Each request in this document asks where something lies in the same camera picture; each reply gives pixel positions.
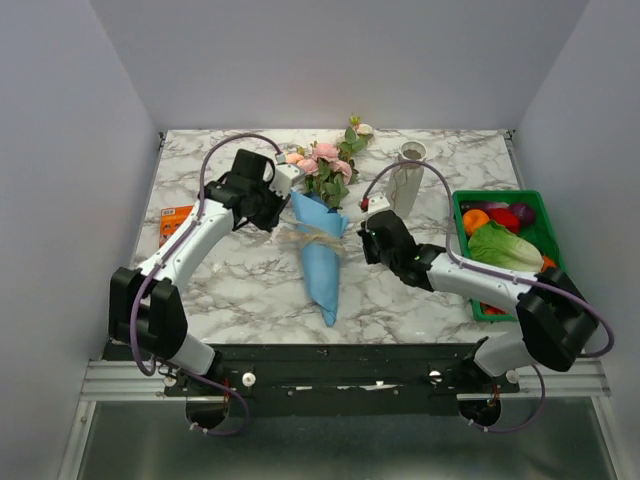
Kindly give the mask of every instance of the gray floor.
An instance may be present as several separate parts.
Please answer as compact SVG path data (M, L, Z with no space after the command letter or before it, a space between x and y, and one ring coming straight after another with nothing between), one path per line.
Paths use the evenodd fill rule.
M535 401L507 400L500 424ZM613 479L589 399L551 399L540 420L487 435L459 418L256 419L236 438L190 432L177 403L98 406L81 478Z

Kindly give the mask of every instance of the white wall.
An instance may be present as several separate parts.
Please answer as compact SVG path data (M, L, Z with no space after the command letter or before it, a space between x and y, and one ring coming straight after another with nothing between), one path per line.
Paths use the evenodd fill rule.
M640 2L592 0L516 134L567 268L617 333L604 359L640 472Z
M164 127L513 128L586 0L92 0Z
M0 15L0 478L57 475L157 133L86 0Z

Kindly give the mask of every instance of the marble table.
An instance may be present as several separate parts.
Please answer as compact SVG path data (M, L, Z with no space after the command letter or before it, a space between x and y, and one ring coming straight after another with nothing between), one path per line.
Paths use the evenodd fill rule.
M174 130L168 132L135 263L158 249L160 211L193 204L198 173L209 148L238 130ZM314 140L333 142L342 130L261 130L285 151ZM474 342L513 324L476 323L468 299L429 293L402 284L386 268L364 261L356 227L358 208L373 176L393 161L406 140L423 142L428 160L449 181L452 190L516 189L515 173L502 134L497 131L382 130L356 161L357 183L343 202L352 220L344 237L340 306L334 327L325 326L318 307L308 298L299 252L281 242L277 232L252 226L225 237L195 271L182 300L189 332L209 343L410 343ZM272 148L247 139L223 147L213 156L208 179L231 167L238 148L272 155ZM374 190L383 191L386 181ZM425 172L407 226L417 241L444 244L446 195L438 179ZM289 216L293 216L290 206Z

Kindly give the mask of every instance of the green basket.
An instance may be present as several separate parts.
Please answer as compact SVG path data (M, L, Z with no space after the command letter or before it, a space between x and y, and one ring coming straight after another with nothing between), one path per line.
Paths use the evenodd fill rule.
M453 209L458 231L458 242L462 255L471 258L467 235L464 233L460 204L462 202L505 202L508 204L524 202L536 212L536 221L533 225L522 228L518 236L534 245L540 253L553 260L558 268L565 271L562 256L556 243L556 237L551 228L551 222L544 208L542 197L535 190L458 190L453 194ZM482 311L480 302L471 301L473 318L478 322L515 322L511 315L487 315Z

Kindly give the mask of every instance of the orange box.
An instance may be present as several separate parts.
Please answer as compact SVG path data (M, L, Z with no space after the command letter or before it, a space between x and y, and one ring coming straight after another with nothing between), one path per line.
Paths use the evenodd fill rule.
M160 246L164 245L171 235L176 233L189 214L193 205L188 207L165 208L160 212Z

